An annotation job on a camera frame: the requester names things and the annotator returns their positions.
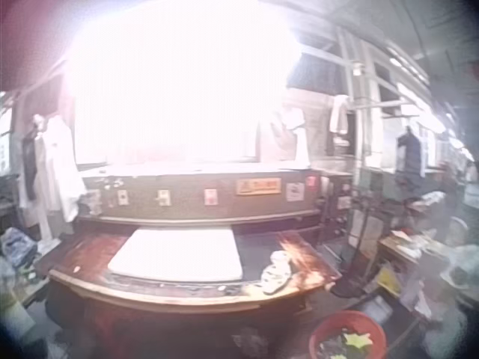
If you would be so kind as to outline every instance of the red basin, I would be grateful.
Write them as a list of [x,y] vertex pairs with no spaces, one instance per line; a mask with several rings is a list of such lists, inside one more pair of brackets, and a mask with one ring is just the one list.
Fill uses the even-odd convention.
[[370,334],[373,345],[369,348],[367,359],[382,359],[386,353],[386,335],[381,326],[369,316],[354,310],[343,310],[326,317],[316,328],[309,340],[309,355],[311,359],[318,359],[317,346],[334,335],[338,335],[343,328],[358,334]]

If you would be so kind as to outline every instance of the clutter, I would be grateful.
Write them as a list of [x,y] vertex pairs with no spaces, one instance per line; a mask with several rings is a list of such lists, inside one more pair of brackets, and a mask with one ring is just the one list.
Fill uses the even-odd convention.
[[30,265],[37,253],[37,243],[16,228],[8,228],[0,242],[1,252],[15,268]]
[[272,265],[267,266],[261,274],[261,287],[267,295],[279,291],[291,277],[291,257],[286,251],[275,251],[270,259]]
[[420,200],[417,200],[408,205],[410,209],[414,209],[418,212],[423,212],[427,208],[441,203],[445,199],[446,194],[440,191],[434,191],[426,193],[425,195],[421,196]]
[[279,266],[272,264],[267,266],[261,274],[261,287],[264,294],[271,295],[279,291],[286,285],[291,277],[291,267],[289,264]]
[[317,348],[318,359],[367,358],[368,347],[373,344],[370,334],[358,335],[343,329],[343,333],[322,341]]

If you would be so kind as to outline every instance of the window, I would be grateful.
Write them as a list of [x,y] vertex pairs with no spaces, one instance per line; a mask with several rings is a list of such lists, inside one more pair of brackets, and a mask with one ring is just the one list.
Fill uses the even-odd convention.
[[255,1],[217,3],[213,10],[191,1],[185,11],[147,1],[85,26],[67,64],[77,163],[255,155],[257,122],[281,95],[300,48]]
[[303,54],[291,73],[287,86],[335,96],[344,93],[341,71],[344,69],[340,65]]
[[[380,79],[383,79],[384,81],[389,82],[391,85],[394,85],[394,86],[396,85],[395,83],[393,83],[391,79],[391,73],[384,66],[375,63],[374,69],[376,71],[376,75]],[[381,102],[399,100],[399,96],[396,93],[392,92],[391,90],[389,90],[388,88],[385,88],[382,85],[379,85],[379,96],[381,98]],[[399,112],[399,110],[400,110],[399,106],[382,108],[383,113],[390,114],[391,116],[396,115]]]
[[[331,39],[301,31],[297,31],[294,35],[303,45],[341,56],[339,44]],[[287,86],[335,96],[345,93],[343,73],[344,68],[340,65],[313,55],[303,54],[290,74]]]
[[402,115],[416,118],[419,124],[437,134],[445,131],[444,124],[434,116],[431,107],[416,95],[414,91],[408,89],[400,82],[397,83],[397,89],[414,102],[401,106]]

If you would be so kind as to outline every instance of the white cloth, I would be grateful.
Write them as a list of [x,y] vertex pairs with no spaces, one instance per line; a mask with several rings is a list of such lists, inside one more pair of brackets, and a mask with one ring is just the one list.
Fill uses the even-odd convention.
[[108,268],[116,274],[173,282],[242,278],[240,255],[230,227],[140,228],[115,254]]
[[35,224],[39,224],[41,239],[51,240],[52,231],[50,230],[45,204],[39,197],[36,200],[28,199],[25,186],[25,170],[22,160],[22,146],[20,145],[21,140],[15,136],[15,141],[13,143],[14,146],[16,146],[14,152],[17,154],[15,158],[19,174],[17,185],[19,193],[19,208],[22,210],[23,224],[26,227],[33,227]]
[[35,191],[48,212],[61,210],[69,223],[78,215],[77,201],[86,192],[76,169],[71,131],[59,116],[49,120],[35,139]]
[[329,131],[338,133],[340,135],[347,134],[347,95],[335,96],[335,101],[332,106],[331,119],[329,120]]

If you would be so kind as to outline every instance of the paper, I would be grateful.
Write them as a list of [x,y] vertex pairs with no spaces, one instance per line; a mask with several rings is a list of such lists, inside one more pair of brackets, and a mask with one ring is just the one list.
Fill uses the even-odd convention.
[[136,230],[108,268],[116,274],[173,282],[242,278],[240,256],[229,227]]
[[286,201],[298,202],[305,199],[304,183],[288,183],[286,184]]

